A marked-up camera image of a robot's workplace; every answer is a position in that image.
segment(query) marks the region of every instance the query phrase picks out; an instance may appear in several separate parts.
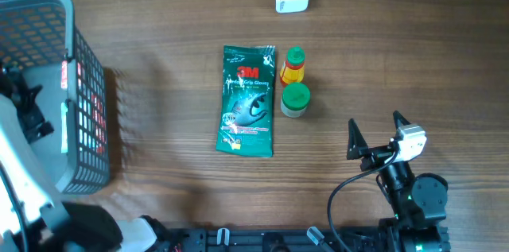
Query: green lid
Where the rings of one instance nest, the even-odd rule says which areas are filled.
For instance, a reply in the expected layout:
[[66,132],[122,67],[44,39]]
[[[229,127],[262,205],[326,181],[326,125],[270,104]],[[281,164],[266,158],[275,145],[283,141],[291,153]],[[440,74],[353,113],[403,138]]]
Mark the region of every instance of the green lid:
[[301,65],[305,59],[305,52],[298,46],[290,48],[288,54],[286,55],[286,59],[293,66]]
[[283,104],[290,110],[302,110],[311,100],[311,91],[302,83],[291,83],[283,90]]

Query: bottle with green cap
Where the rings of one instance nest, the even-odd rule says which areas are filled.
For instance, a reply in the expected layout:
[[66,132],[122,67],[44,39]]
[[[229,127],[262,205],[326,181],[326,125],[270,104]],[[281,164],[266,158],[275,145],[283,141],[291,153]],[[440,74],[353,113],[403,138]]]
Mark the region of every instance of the bottle with green cap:
[[311,91],[303,83],[292,83],[285,87],[281,97],[281,111],[288,117],[301,117],[311,100]]
[[301,82],[304,78],[305,52],[296,46],[286,54],[286,60],[279,73],[281,84],[285,87],[288,84]]

